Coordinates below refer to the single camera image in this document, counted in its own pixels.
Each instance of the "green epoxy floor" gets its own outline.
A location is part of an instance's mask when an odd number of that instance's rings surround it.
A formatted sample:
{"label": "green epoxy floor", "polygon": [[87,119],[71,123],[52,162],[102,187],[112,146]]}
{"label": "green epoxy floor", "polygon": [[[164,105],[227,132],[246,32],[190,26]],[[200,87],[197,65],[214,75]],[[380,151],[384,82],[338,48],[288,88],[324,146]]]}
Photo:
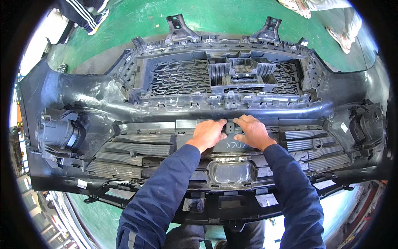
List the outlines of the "green epoxy floor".
{"label": "green epoxy floor", "polygon": [[[279,28],[281,40],[309,39],[308,47],[314,48],[322,59],[341,71],[363,70],[374,61],[374,56],[370,56],[369,65],[365,63],[359,42],[353,43],[350,54],[344,54],[326,32],[326,24],[336,30],[344,27],[342,9],[312,12],[311,19],[307,20],[276,0],[111,0],[107,8],[110,10],[109,16],[95,35],[89,36],[78,27],[67,44],[53,46],[48,59],[50,67],[66,63],[70,72],[92,56],[126,43],[131,38],[152,35],[166,37],[169,28],[165,17],[178,13],[184,15],[186,24],[194,31],[242,35],[258,31],[267,16],[272,16],[282,19]],[[361,36],[366,37],[364,28],[358,35]],[[365,54],[373,54],[372,50],[375,50],[372,46],[364,49],[369,50]]]}

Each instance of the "metal mounting bracket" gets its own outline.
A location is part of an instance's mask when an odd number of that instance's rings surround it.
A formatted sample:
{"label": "metal mounting bracket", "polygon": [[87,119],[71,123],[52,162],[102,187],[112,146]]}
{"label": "metal mounting bracket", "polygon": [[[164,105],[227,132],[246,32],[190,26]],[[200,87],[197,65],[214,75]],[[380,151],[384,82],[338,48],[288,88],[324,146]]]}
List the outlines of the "metal mounting bracket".
{"label": "metal mounting bracket", "polygon": [[188,40],[191,42],[201,41],[200,36],[187,27],[182,14],[168,16],[166,20],[170,27],[165,40],[167,46],[171,46],[175,42],[178,42],[180,45],[186,45],[186,41]]}
{"label": "metal mounting bracket", "polygon": [[257,31],[253,35],[251,35],[249,37],[249,40],[251,42],[266,41],[266,42],[271,42],[274,45],[279,45],[281,41],[279,39],[278,28],[281,22],[282,22],[281,19],[268,16],[267,21],[264,24],[264,27],[262,27],[259,31]]}

